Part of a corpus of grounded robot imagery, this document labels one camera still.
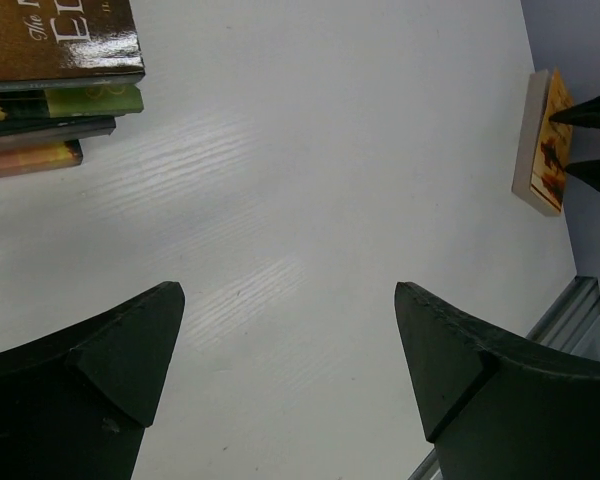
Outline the dark brown book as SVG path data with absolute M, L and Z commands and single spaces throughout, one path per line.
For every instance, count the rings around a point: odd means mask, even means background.
M 135 84 L 144 75 L 128 1 L 0 0 L 0 92 Z

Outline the Three Days to See book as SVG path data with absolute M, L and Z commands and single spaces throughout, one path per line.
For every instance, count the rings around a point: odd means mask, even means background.
M 115 128 L 112 116 L 0 121 L 0 152 L 110 135 Z

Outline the A Tale of Two Cities book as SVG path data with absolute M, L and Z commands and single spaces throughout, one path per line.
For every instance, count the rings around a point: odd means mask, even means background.
M 0 152 L 0 178 L 78 166 L 83 151 L 78 140 Z

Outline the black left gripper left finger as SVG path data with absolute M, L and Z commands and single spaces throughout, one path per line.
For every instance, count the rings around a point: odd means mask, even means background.
M 168 281 L 0 353 L 0 479 L 129 479 L 185 307 Z

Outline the orange yellow book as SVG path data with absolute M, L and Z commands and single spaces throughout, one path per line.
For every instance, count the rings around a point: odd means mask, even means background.
M 550 117 L 573 105 L 557 69 L 530 75 L 511 191 L 546 217 L 562 213 L 573 136 Z

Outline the Animal Farm book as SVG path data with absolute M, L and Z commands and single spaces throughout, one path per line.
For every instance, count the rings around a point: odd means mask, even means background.
M 0 92 L 0 121 L 124 116 L 144 110 L 135 85 Z

